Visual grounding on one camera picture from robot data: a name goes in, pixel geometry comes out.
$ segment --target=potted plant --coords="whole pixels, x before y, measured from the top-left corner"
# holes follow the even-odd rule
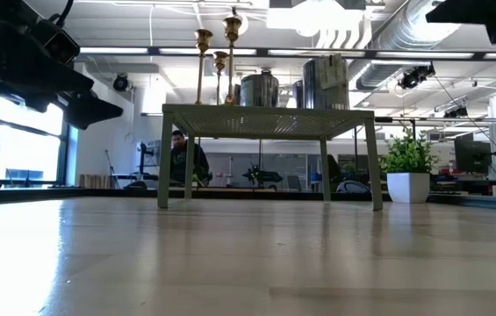
[[[388,192],[396,203],[425,203],[429,195],[430,173],[435,163],[425,133],[418,140],[406,130],[403,139],[388,145],[380,166],[388,174]]]

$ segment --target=brass candlestick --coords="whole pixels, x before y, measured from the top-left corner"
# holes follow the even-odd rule
[[[205,52],[209,49],[212,32],[208,30],[196,30],[198,55],[198,85],[197,85],[197,101],[195,104],[201,104],[201,90],[203,89],[203,59]]]
[[[241,21],[237,17],[225,18],[222,21],[225,27],[224,36],[230,41],[230,57],[228,60],[228,95],[226,96],[225,104],[234,104],[234,86],[232,85],[232,76],[234,75],[234,42],[238,40],[240,35],[238,30],[241,26]]]
[[[220,105],[220,74],[222,69],[226,66],[226,58],[228,53],[226,52],[214,52],[214,67],[216,67],[216,105]]]

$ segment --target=desk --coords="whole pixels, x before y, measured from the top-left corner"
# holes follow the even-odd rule
[[[352,128],[364,125],[367,136],[373,210],[382,210],[380,167],[373,111],[262,108],[251,106],[164,104],[158,207],[168,208],[169,165],[172,126],[190,140],[195,137],[255,140],[317,140],[320,142],[322,176],[329,179],[327,141]],[[187,142],[192,153],[194,141]],[[191,198],[193,154],[187,154],[185,198]],[[324,201],[331,201],[329,181],[324,181]]]

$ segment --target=man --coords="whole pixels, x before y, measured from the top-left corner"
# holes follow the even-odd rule
[[[187,165],[187,141],[180,131],[171,134],[173,149],[171,149],[171,163],[169,173],[171,179],[181,183],[185,182],[185,167]],[[206,160],[205,152],[201,146],[195,144],[195,155],[193,156],[194,173],[202,178],[201,174],[208,174],[209,162]]]

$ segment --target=glass wall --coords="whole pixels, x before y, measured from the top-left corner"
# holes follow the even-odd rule
[[[54,105],[39,113],[0,97],[0,180],[7,185],[64,184],[68,127]]]

